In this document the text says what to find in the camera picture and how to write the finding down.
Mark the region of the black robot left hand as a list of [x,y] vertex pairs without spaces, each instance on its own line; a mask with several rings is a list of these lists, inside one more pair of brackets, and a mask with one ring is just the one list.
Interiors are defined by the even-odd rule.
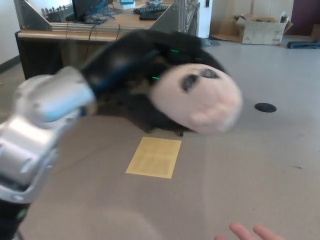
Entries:
[[97,99],[109,97],[123,106],[146,133],[154,129],[184,132],[188,128],[157,110],[145,93],[131,93],[142,80],[152,87],[166,70],[183,64],[205,64],[226,72],[217,59],[202,49],[199,37],[139,29],[99,49],[80,73]]

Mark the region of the person's bare hand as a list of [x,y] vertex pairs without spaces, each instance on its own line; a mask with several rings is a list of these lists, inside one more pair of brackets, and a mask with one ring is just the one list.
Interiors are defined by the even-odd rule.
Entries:
[[[232,223],[229,226],[230,231],[238,237],[239,240],[257,240],[258,238],[239,223]],[[253,232],[260,237],[261,240],[284,240],[283,237],[271,232],[267,228],[256,225]]]

